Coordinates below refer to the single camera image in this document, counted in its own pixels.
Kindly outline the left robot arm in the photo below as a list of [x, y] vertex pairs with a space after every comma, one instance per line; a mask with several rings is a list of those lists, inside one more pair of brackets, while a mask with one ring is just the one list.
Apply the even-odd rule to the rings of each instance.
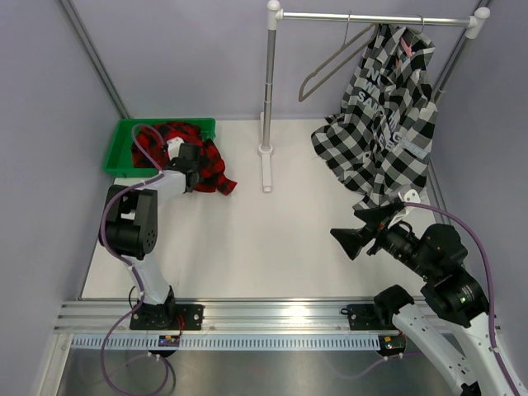
[[133, 186], [113, 185], [106, 196], [99, 241], [127, 267], [137, 291], [130, 299], [130, 329], [198, 331], [204, 307], [182, 304], [162, 274], [153, 250], [158, 241], [158, 207], [194, 190], [200, 181], [200, 147], [181, 139], [168, 143], [168, 165]]

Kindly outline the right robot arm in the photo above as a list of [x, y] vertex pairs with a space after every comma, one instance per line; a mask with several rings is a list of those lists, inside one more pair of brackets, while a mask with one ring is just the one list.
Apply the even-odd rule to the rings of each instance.
[[448, 212], [408, 198], [358, 210], [360, 229], [331, 229], [346, 255], [354, 260], [362, 248], [368, 255], [383, 250], [422, 278], [422, 296], [458, 342], [453, 347], [426, 319], [413, 297], [400, 285], [374, 298], [375, 321], [406, 335], [436, 367], [455, 395], [525, 395], [527, 387], [497, 341], [493, 282], [479, 282], [464, 268], [468, 255], [457, 230], [432, 224], [417, 237], [404, 221], [414, 208], [447, 216]]

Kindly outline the red black plaid shirt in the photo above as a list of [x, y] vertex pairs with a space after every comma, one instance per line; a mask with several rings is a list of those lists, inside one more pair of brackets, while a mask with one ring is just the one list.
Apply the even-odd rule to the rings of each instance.
[[225, 196], [231, 194], [237, 182], [225, 176], [226, 165], [218, 148], [211, 139], [203, 140], [200, 127], [181, 121], [169, 121], [159, 125], [140, 126], [134, 132], [131, 147], [133, 163], [138, 168], [168, 170], [168, 157], [165, 144], [169, 139], [180, 137], [184, 143], [201, 146], [200, 183], [195, 187], [198, 192], [219, 192]]

